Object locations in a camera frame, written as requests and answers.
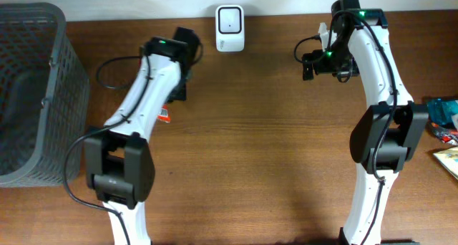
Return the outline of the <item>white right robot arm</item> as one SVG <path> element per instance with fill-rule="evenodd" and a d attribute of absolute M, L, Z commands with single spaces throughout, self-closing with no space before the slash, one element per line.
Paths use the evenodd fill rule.
<path fill-rule="evenodd" d="M 363 9 L 359 0 L 337 0 L 330 24 L 312 38 L 321 48 L 296 61 L 303 79 L 331 74 L 340 83 L 361 78 L 366 112 L 352 130 L 349 147 L 356 164 L 351 211 L 338 244 L 381 244 L 381 224 L 390 191 L 419 144 L 427 106 L 406 90 L 391 53 L 388 22 L 381 9 Z"/>

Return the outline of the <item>black red snack packet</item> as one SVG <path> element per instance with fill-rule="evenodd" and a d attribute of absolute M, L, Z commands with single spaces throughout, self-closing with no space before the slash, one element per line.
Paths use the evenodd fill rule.
<path fill-rule="evenodd" d="M 434 122 L 429 124 L 432 133 L 443 143 L 457 146 L 457 130 L 444 128 Z"/>

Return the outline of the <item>beige wet wipes pack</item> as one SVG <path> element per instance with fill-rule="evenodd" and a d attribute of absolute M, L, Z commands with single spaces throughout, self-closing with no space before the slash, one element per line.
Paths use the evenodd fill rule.
<path fill-rule="evenodd" d="M 433 156 L 455 178 L 457 178 L 457 147 L 435 152 Z"/>

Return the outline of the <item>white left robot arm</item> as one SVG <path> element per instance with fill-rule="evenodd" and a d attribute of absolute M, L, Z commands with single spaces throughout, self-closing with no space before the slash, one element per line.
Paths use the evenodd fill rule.
<path fill-rule="evenodd" d="M 203 45 L 191 29 L 153 37 L 138 56 L 139 69 L 121 105 L 84 139 L 86 182 L 109 215 L 116 244 L 151 244 L 145 201 L 155 179 L 150 137 L 164 105 L 186 99 L 191 68 Z"/>

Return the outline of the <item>red Hacks candy bag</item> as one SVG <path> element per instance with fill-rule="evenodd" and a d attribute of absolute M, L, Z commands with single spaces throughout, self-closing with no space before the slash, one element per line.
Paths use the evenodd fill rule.
<path fill-rule="evenodd" d="M 169 114 L 169 110 L 168 110 L 168 106 L 167 105 L 163 105 L 158 116 L 157 116 L 157 119 L 161 122 L 164 122 L 164 123 L 170 123 L 171 121 L 171 118 L 170 118 L 170 114 Z"/>

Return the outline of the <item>blue mouthwash bottle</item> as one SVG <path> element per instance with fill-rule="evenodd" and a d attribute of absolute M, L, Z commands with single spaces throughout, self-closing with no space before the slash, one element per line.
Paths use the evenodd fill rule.
<path fill-rule="evenodd" d="M 457 100 L 434 98 L 427 102 L 430 120 L 438 125 L 451 127 L 457 114 Z"/>

